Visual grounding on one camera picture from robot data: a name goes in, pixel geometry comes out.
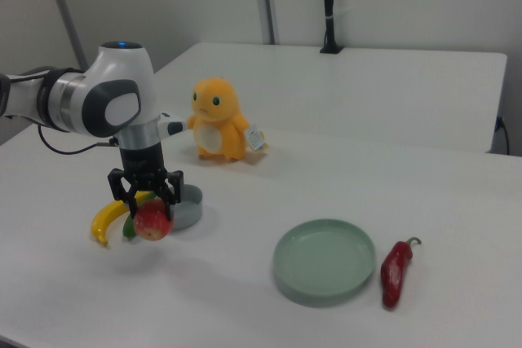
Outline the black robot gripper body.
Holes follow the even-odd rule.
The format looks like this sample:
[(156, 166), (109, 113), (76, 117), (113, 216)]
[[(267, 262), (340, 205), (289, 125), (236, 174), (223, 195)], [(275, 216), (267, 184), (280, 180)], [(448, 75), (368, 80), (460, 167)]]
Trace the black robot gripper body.
[(129, 190), (133, 185), (136, 191), (149, 191), (157, 194), (157, 180), (165, 170), (162, 146), (156, 143), (150, 147), (130, 150), (119, 149), (125, 178), (123, 186)]

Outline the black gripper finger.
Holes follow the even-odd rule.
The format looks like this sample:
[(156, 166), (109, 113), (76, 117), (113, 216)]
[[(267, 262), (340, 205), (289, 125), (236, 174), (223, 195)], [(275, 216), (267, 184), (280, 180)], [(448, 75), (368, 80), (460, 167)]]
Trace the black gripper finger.
[(173, 219), (171, 206), (181, 202), (184, 186), (184, 172), (163, 170), (157, 180), (157, 196), (166, 205), (166, 218)]
[(133, 185), (130, 186), (129, 190), (124, 188), (122, 182), (125, 178), (124, 174), (125, 172), (120, 169), (111, 170), (108, 174), (108, 183), (113, 194), (113, 199), (126, 204), (130, 210), (130, 216), (134, 218), (138, 210), (137, 201), (135, 199), (136, 189)]

